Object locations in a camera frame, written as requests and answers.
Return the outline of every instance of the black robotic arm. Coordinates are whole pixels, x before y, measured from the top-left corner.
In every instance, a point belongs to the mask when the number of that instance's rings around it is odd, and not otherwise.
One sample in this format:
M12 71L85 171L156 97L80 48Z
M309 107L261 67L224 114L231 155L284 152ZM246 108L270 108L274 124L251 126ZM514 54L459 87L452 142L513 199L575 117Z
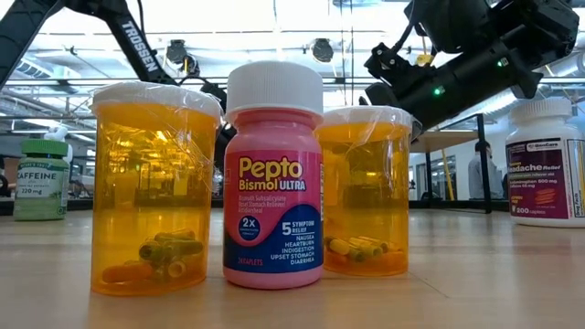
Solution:
M368 87L369 103L398 106L428 129L497 92L512 87L532 98L542 74L533 72L573 49L579 16L570 0L416 0L405 10L409 25L392 48L380 44L366 67L382 80ZM142 81L176 85L154 57L125 0L15 0L0 21L0 89L45 20L62 7L105 21ZM434 68L419 67L398 55L412 29L431 39L438 51L460 53ZM203 91L226 94L205 82Z
M25 55L43 23L67 7L103 20L142 81L176 85L156 60L124 0L15 0L0 20L0 89Z

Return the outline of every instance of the headache relief label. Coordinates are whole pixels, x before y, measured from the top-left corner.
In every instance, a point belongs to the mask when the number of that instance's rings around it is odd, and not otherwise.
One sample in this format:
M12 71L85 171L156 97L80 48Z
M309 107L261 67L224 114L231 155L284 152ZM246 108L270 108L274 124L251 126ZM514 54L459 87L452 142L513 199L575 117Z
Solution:
M323 264L322 157L295 151L226 154L224 266L287 273Z
M512 216L585 217L585 141L548 138L511 143L506 153Z

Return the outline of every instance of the table surface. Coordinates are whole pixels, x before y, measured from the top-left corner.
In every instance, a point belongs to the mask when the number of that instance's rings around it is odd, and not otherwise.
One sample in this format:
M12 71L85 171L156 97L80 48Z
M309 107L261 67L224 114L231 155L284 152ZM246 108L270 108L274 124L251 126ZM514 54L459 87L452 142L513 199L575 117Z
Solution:
M0 218L0 328L583 328L585 230L514 226L504 213L410 212L404 275L326 273L264 292L221 276L222 213L207 279L160 297L90 292L91 212Z

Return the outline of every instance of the headache relief bottle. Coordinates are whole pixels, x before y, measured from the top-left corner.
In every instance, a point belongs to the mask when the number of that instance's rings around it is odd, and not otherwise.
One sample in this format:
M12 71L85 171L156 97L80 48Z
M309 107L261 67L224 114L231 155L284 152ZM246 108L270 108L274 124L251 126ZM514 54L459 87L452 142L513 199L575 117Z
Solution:
M323 165L313 131L323 81L313 70L261 61L228 80L238 129L225 159L224 275L258 289L300 287L323 266Z
M510 113L506 140L510 214L516 224L585 227L585 136L567 123L571 102L550 98Z

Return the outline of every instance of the ceiling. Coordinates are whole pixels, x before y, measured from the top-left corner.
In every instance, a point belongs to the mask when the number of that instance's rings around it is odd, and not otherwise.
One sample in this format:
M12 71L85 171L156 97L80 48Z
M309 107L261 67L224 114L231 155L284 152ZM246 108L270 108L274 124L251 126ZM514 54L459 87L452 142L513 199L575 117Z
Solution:
M351 6L346 0L143 0L143 4L147 39L158 51L161 62L173 39L185 40L202 76L222 84L234 68L247 62L294 61L324 77L327 108L357 103L366 85L374 81L363 67L371 48L379 42L394 44L408 23L403 14L406 2L402 1L354 0ZM0 0L0 16L10 5L10 0ZM128 6L139 23L136 2L128 0ZM576 11L585 18L585 8ZM319 63L307 51L316 38L322 37L330 39L335 50L331 63ZM411 47L411 53L402 50L401 55L411 61L424 51L422 39L414 35L407 39L406 47ZM451 58L440 54L435 65ZM184 75L173 65L165 65L165 70L172 77ZM578 71L564 70L568 72L564 76L581 76ZM38 76L53 81L35 79ZM355 85L337 84L335 77L346 77ZM95 88L135 78L104 22L63 9L44 24L21 67L6 84L0 96L0 115L88 116L90 95ZM59 86L54 79L67 79L72 86ZM196 81L186 85L191 89L198 87ZM514 101L503 93L464 115L489 107L488 112L493 112L493 119L497 119L505 113L500 110ZM43 128L34 123L19 124ZM7 125L0 122L0 132L9 130ZM68 125L83 131L91 129L95 121L74 120Z

